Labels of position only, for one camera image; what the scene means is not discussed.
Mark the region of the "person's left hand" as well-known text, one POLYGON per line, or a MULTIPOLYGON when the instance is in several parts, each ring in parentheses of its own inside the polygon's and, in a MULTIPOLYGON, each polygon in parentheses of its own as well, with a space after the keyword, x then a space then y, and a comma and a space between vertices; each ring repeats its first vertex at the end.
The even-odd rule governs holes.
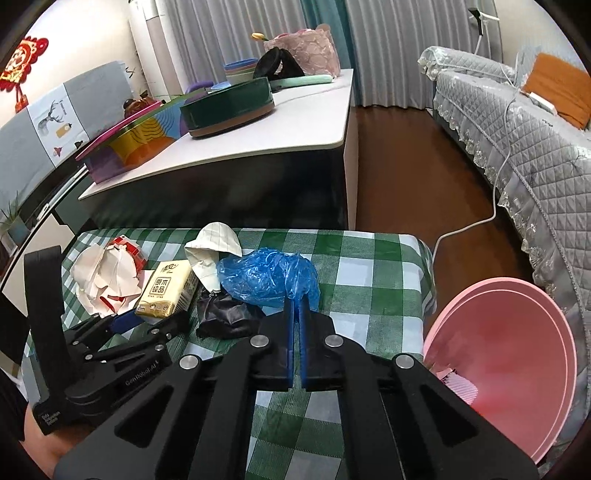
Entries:
POLYGON ((31 405, 24 417, 24 440, 21 442, 27 454, 50 479, 60 459, 93 432, 91 427, 66 426, 44 435, 38 426, 31 405))

